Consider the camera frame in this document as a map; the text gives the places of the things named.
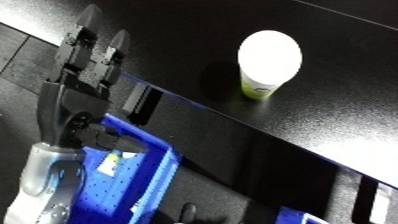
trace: paper cup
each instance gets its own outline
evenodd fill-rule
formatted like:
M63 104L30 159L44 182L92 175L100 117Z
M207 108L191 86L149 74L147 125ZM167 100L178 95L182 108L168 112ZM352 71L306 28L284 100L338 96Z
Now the paper cup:
M243 93L255 100L269 97L300 69L300 47L291 37L265 30L247 37L240 45L238 62Z

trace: black surface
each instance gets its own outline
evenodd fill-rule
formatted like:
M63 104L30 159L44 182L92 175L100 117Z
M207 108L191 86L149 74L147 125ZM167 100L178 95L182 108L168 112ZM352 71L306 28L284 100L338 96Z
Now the black surface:
M398 142L396 30L287 0L93 2L105 14L97 51L118 29L132 34L125 66L131 75L398 186L398 175L390 168L398 158L393 149ZM31 12L27 18L41 22L16 26L57 42L88 3L21 0L18 7ZM3 2L6 8L13 4ZM388 5L394 9L394 3ZM51 10L44 14L44 8ZM372 15L381 18L380 13ZM11 15L3 17L13 24ZM32 27L40 29L30 32ZM224 88L212 81L230 77L232 85L238 82L238 46L263 29L296 39L304 63L268 102L255 103L243 98L237 86ZM215 95L214 88L222 93Z
M0 26L0 42L7 43L0 51L0 71L3 71L28 36L6 26Z
M19 189L33 143L39 141L37 95L0 78L0 220Z
M173 224L186 203L197 207L198 224L275 223L277 209L267 208L216 182L181 167L174 177L152 223Z
M0 43L0 47L4 46L7 47L7 41ZM46 44L40 46L43 49L37 48L38 52L51 48ZM27 55L24 51L18 54ZM34 63L31 61L35 58L34 54L30 55L15 57L9 64L21 65L20 69L10 74L21 77L20 80L25 82L16 83L28 89L29 83L40 83L43 79L39 69L33 70ZM50 61L47 61L41 65L44 71L51 67L49 64ZM22 79L23 74L29 70L36 72ZM2 117L5 125L1 129L4 131L2 136L5 137L0 137L0 143L4 145L0 160L6 161L1 163L5 166L4 169L0 169L0 178L4 180L0 184L0 206L5 211L16 194L18 178L30 145L38 141L38 130L34 109L30 110L36 106L36 96L4 79L0 78L0 83L0 102L4 103L0 110L7 112L7 116ZM114 89L112 97L117 102L123 102L125 93L129 92L128 89L134 83L124 77ZM117 112L118 107L121 105L116 103L112 111ZM201 205L199 220L205 223L213 221L236 224L239 220L258 223L263 221L261 217L271 220L275 218L275 209L281 204L310 211L331 223L350 223L350 211L360 177L356 173L337 170L337 167L300 148L167 94L162 97L150 123L144 129L173 143L187 156L183 162L184 167L191 169L182 168L177 173L178 178L162 201L157 218L163 217L163 223L176 220L182 204L193 201ZM231 188L250 195L261 203L254 202ZM394 191L387 223L396 220L394 211L398 205L397 198Z
M398 2L394 0L297 0L359 19L398 28Z

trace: blue bin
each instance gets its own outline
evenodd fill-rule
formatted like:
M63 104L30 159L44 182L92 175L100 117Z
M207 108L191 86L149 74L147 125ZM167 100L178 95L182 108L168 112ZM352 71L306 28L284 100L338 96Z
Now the blue bin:
M103 124L141 140L147 153L120 157L113 175L98 170L110 152L85 147L86 181L71 209L69 224L150 223L181 160L171 145L112 115Z

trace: cup lid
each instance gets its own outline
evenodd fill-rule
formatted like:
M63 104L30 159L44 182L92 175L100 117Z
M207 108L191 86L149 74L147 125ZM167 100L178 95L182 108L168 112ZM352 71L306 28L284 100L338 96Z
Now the cup lid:
M252 80L281 85L300 69L302 55L299 45L290 36L273 30L256 32L240 45L238 62Z

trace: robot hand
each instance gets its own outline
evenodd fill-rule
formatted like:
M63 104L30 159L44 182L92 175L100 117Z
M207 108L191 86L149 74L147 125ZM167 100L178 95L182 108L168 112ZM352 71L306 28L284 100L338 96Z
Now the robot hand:
M94 86L79 80L90 61L101 17L97 6L88 6L59 47L54 71L39 96L41 142L32 146L5 224L66 223L85 178L83 146L109 150L123 145L133 152L145 151L138 141L126 140L100 124L110 104L109 89L127 55L129 34L119 31L96 63L91 74L98 79Z

